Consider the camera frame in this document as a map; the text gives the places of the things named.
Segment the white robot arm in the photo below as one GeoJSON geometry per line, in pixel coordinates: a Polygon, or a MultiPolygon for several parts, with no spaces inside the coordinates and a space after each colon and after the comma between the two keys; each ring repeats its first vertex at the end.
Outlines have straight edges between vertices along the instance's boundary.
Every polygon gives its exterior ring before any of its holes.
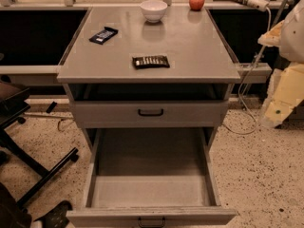
{"type": "Polygon", "coordinates": [[[262,105],[260,123],[277,127],[304,101],[304,0],[257,41],[277,47],[279,55],[290,62],[283,70],[274,70],[262,105]]]}

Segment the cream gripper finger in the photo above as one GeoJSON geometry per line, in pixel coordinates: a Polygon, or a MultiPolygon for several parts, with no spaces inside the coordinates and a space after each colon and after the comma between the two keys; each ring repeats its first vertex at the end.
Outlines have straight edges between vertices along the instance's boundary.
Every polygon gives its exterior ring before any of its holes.
{"type": "Polygon", "coordinates": [[[304,65],[290,63],[284,70],[276,68],[261,108],[260,123],[265,127],[279,126],[303,101],[304,65]]]}

